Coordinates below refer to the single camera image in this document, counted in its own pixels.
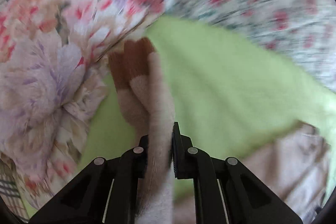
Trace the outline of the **beige knitted sweater brown trim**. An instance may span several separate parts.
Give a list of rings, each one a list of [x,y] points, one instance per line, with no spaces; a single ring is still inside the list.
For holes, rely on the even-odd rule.
[[[174,102],[158,52],[148,38],[124,42],[109,55],[121,114],[138,138],[148,137],[147,167],[138,190],[136,223],[172,223],[171,139]]]

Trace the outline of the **plaid checkered blanket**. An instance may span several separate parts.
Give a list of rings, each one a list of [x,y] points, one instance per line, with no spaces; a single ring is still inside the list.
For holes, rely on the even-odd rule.
[[[3,207],[4,211],[9,211],[9,217],[14,217],[15,223],[27,223],[29,216],[21,199],[13,173],[13,162],[1,154],[1,207]]]

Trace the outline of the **light green bed sheet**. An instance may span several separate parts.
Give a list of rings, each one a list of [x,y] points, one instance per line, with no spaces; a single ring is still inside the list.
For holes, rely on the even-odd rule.
[[[335,94],[286,57],[234,32],[161,16],[146,32],[162,58],[184,135],[211,156],[236,156],[304,221],[335,187]],[[94,157],[117,157],[135,142],[105,64],[76,94],[88,123],[66,116],[48,174],[17,181],[41,208]]]

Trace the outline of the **purple pink floral pillow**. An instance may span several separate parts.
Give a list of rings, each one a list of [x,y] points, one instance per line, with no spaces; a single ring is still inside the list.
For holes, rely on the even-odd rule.
[[[42,207],[74,175],[107,95],[107,52],[162,0],[9,0],[1,7],[1,153]]]

